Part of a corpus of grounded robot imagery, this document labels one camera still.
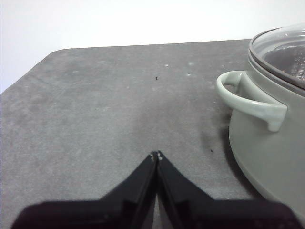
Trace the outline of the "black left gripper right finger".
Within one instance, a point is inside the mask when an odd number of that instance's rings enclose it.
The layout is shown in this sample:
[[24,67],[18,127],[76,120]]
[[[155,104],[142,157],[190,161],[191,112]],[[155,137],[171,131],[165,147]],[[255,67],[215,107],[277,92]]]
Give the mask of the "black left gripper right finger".
[[268,200],[216,200],[158,151],[158,196],[175,229],[299,229],[292,210]]

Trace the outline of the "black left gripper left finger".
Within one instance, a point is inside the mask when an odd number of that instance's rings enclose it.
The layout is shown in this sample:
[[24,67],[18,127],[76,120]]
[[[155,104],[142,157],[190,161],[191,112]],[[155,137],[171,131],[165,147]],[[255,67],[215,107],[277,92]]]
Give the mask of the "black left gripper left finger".
[[101,199],[48,201],[26,207],[13,229],[150,229],[156,198],[157,152]]

